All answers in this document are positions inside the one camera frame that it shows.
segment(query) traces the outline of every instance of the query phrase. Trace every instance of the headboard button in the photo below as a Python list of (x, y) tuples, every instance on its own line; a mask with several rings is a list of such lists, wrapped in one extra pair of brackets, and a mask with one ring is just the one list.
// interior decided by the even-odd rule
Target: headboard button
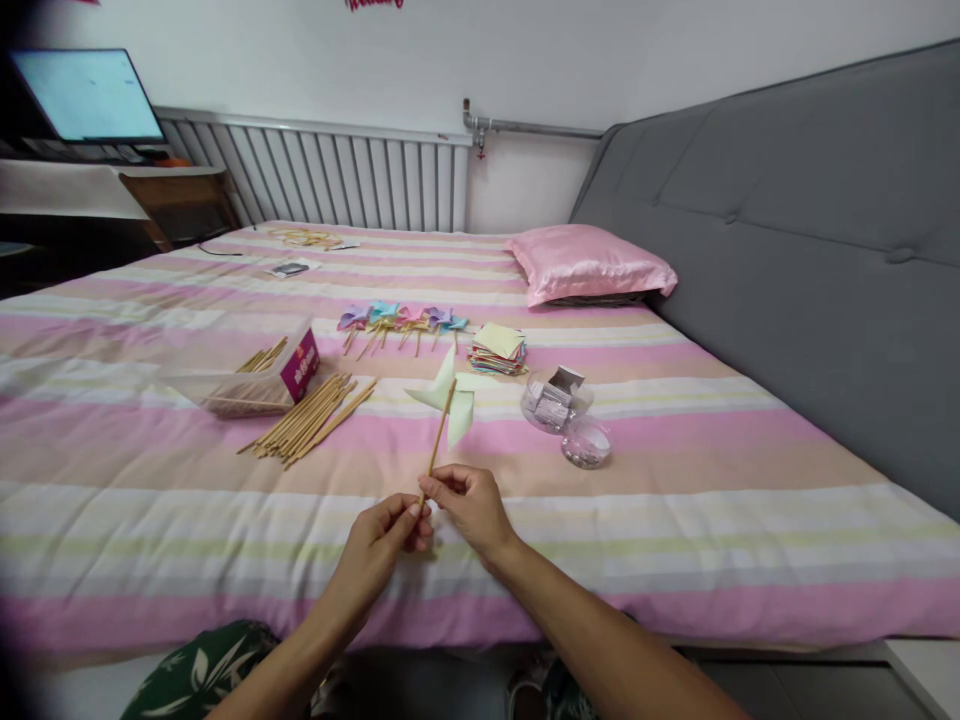
[(897, 248), (887, 253), (886, 260), (891, 265), (899, 265), (907, 260), (912, 260), (917, 252), (913, 248)]

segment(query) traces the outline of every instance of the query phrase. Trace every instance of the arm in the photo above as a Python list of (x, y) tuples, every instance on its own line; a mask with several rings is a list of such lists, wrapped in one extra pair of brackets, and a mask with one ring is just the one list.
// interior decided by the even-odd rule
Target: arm
[(516, 597), (566, 663), (601, 717), (746, 715), (711, 680), (524, 543), (488, 470), (447, 465), (420, 487), (450, 514), (484, 567)]
[(360, 513), (336, 572), (306, 620), (207, 717), (303, 717), (330, 666), (366, 623), (400, 550), (427, 549), (429, 515), (416, 495), (399, 494)]

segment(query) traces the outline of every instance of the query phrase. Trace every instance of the hand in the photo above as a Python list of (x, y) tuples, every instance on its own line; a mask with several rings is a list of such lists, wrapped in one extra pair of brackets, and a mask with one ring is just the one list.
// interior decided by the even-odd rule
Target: hand
[(427, 549), (427, 539), (433, 535), (427, 522), (430, 507), (425, 505), (421, 511), (419, 500), (416, 495), (391, 495), (360, 513), (350, 528), (340, 562), (321, 598), (328, 609), (345, 613), (350, 625), (365, 622), (393, 575), (400, 550)]
[(493, 473), (469, 465), (435, 468), (433, 477), (420, 476), (420, 489), (446, 510), (488, 571), (510, 549), (520, 544)]

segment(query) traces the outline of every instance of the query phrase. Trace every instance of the white wall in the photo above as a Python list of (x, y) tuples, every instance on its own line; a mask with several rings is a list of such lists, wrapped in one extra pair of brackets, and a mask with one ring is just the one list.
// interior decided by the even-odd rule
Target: white wall
[[(606, 128), (960, 35), (958, 0), (52, 0), (28, 38), (126, 47), (157, 105), (460, 132)], [(566, 220), (590, 143), (492, 137), (469, 228)]]

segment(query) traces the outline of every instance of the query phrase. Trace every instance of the stack of colored paper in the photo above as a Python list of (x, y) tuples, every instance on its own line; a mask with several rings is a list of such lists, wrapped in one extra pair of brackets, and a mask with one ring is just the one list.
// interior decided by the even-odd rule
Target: stack of colored paper
[(523, 358), (527, 354), (526, 338), (519, 330), (487, 323), (473, 336), (473, 347), (467, 359), (474, 370), (520, 375), (527, 371)]

